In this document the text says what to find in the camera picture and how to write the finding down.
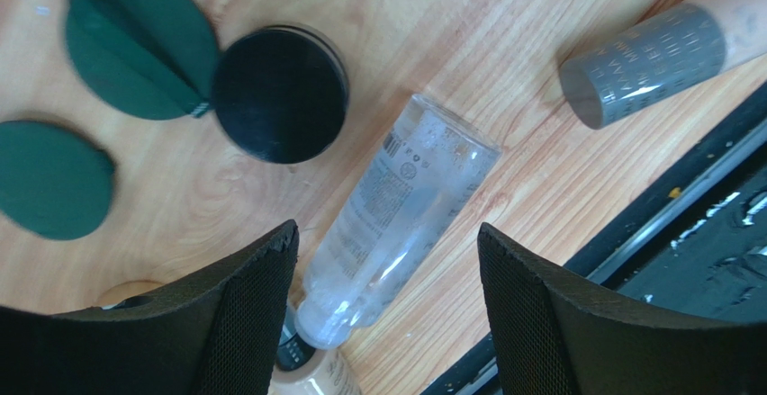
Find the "beige tube grey cap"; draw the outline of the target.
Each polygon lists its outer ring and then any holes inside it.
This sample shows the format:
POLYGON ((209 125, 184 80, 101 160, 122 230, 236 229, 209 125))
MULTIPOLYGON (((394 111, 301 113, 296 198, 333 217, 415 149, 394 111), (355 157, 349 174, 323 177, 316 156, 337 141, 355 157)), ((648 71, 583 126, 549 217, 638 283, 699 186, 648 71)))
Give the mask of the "beige tube grey cap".
POLYGON ((566 60, 559 81, 599 130, 765 53, 766 0, 684 0, 566 60))

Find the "small beige foundation bottle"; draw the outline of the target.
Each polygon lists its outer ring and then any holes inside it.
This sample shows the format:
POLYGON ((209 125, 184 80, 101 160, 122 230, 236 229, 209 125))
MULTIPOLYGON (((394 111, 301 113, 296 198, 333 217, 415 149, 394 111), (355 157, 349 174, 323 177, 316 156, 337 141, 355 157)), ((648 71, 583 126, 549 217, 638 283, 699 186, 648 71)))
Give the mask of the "small beige foundation bottle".
POLYGON ((286 395, 361 395, 356 376, 339 350, 320 350, 298 334, 287 302, 270 389, 286 395))

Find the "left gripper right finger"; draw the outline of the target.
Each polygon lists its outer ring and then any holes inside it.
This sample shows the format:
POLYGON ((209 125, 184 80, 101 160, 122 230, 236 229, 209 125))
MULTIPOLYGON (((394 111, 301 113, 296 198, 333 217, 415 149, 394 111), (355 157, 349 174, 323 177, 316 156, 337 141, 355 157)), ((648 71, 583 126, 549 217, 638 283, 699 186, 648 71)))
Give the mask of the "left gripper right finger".
POLYGON ((483 296, 506 394, 763 394, 766 326, 656 307, 485 223, 483 296))

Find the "black round jar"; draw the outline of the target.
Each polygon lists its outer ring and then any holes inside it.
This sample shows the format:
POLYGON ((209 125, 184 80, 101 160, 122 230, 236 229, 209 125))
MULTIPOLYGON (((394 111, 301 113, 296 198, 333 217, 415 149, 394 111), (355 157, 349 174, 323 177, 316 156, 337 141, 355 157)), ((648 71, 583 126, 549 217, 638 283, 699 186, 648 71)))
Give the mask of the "black round jar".
POLYGON ((209 101, 236 146, 261 161, 292 165, 317 157, 337 139, 350 83, 330 39, 311 27, 275 24, 223 52, 209 101))

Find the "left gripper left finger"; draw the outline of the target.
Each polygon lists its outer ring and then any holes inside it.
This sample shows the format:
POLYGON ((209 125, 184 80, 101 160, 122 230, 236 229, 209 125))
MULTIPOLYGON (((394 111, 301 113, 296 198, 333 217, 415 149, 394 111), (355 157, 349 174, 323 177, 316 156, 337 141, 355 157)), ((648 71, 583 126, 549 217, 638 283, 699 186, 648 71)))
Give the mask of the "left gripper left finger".
POLYGON ((43 315, 1 310, 4 394, 266 394, 297 261, 288 220, 153 291, 43 315))

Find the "clear toner bottle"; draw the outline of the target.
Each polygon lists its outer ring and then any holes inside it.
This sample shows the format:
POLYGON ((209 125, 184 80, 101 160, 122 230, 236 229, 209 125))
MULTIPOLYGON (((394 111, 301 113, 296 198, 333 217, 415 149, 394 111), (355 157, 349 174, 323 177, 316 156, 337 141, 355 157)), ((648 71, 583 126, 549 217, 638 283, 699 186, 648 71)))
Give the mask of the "clear toner bottle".
POLYGON ((301 338, 331 350, 372 326, 500 156, 469 122, 413 95, 307 266, 301 338))

